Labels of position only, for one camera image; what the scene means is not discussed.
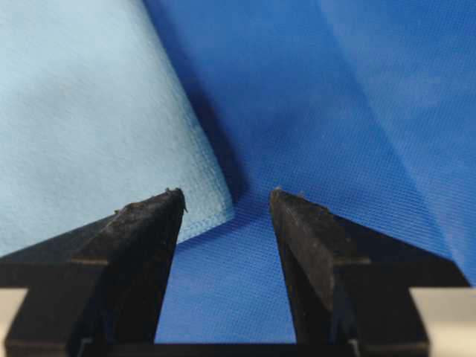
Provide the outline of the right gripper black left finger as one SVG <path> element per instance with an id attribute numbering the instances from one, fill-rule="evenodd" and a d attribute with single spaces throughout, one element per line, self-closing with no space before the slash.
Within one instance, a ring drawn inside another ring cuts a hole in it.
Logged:
<path id="1" fill-rule="evenodd" d="M 152 344 L 186 210 L 180 189 L 1 258 L 3 356 Z"/>

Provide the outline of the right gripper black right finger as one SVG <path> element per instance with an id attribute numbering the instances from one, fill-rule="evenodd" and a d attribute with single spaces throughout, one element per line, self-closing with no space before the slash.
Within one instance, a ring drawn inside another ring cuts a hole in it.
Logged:
<path id="1" fill-rule="evenodd" d="M 469 356 L 458 266 L 284 190 L 269 207 L 300 344 L 350 356 Z"/>

